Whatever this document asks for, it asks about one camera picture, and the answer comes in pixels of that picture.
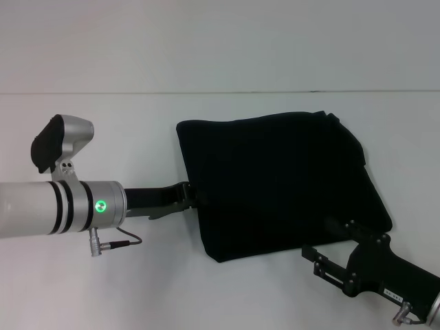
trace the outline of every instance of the black bracket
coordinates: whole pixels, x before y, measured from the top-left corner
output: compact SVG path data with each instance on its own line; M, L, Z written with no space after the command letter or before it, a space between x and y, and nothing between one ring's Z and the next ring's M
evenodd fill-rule
M197 207L197 195L189 182L165 188L125 189L125 193L127 217L149 216L150 220L155 220Z
M349 297L370 291L401 307L405 302L410 303L411 313L426 320L440 292L440 278L396 256L390 249L391 238L385 233L373 232L354 221L341 224L332 219L327 227L359 244L351 253L346 269L311 246L303 246L302 256L313 262L316 276Z

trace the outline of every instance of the black fabric bag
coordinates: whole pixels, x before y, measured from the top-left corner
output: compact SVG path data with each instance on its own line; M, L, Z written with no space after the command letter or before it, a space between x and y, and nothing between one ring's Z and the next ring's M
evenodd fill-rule
M218 262L343 240L325 219L372 230L391 219L356 138L333 114L177 125L206 253Z

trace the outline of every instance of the metal bracket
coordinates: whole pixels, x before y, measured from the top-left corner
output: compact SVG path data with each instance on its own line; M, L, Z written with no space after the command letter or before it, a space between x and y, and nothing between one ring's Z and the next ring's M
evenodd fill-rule
M354 221L327 227L359 245L351 253L346 269L311 246L303 246L302 256L313 262L315 275L340 288L346 296L375 292L401 306L394 325L425 322L440 292L440 278L396 256L390 249L391 238L385 233L373 232ZM410 312L419 320L407 318Z
M52 181L66 181L66 182L78 182L78 177L75 173L74 163L70 159L63 159L56 166L54 172L52 172Z
M197 197L191 190L188 182L181 182L174 186L161 189L178 189L179 200L165 206L156 206L149 208L132 208L127 211L126 217L144 217L149 216L150 220L156 220L171 213L181 212L196 206Z

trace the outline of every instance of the black cable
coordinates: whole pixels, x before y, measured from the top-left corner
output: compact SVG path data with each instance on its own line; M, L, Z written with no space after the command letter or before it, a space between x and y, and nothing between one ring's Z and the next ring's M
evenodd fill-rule
M142 243L142 239L139 236L136 236L134 234L131 234L130 232L127 232L126 230L123 230L119 227L116 228L117 230L119 230L120 232L123 232L124 234L133 237L134 239L137 239L137 242L130 242L130 245L137 245L137 244L141 244Z

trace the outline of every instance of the black stripe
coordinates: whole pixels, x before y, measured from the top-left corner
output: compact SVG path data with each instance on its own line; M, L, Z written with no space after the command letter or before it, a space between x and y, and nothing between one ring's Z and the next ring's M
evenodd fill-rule
M91 193L90 187L87 183L85 183L84 181L80 181L80 183L84 187L85 193L87 194L87 200L89 201L89 214L87 215L87 221L85 222L85 225L82 228L82 230L80 230L80 232L83 232L89 229L91 225L91 221L94 218L94 196Z
M70 190L70 187L66 181L59 181L59 182L61 186L63 186L64 189L66 190L67 202L68 202L66 226L64 227L63 231L60 232L60 234L64 234L66 231L70 229L70 226L74 221L74 196L72 195L72 191Z
M49 233L49 235L55 234L58 232L61 226L61 219L63 218L63 199L61 198L60 187L55 182L48 181L50 185L54 188L55 197L56 197L56 221L54 225L54 229Z

